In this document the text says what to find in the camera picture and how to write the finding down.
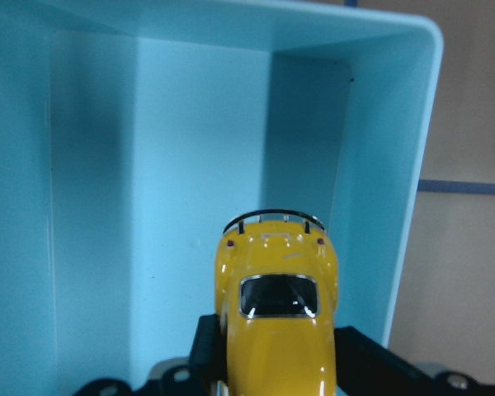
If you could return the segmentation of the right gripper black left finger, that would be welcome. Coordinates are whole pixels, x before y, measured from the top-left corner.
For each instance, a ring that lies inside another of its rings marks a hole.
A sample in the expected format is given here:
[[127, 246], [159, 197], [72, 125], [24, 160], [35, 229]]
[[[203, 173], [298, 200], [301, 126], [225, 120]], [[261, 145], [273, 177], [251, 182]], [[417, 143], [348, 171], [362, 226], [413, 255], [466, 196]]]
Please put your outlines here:
[[228, 395], [226, 341], [219, 316], [202, 315], [189, 356], [156, 364], [135, 395]]

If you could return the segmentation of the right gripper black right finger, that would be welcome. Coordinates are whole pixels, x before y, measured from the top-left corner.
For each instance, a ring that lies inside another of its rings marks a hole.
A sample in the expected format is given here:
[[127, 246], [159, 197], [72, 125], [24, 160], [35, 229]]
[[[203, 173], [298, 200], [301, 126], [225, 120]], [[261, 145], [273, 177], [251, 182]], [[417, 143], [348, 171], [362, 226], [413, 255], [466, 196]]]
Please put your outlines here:
[[337, 385], [347, 395], [448, 395], [438, 380], [354, 327], [334, 329]]

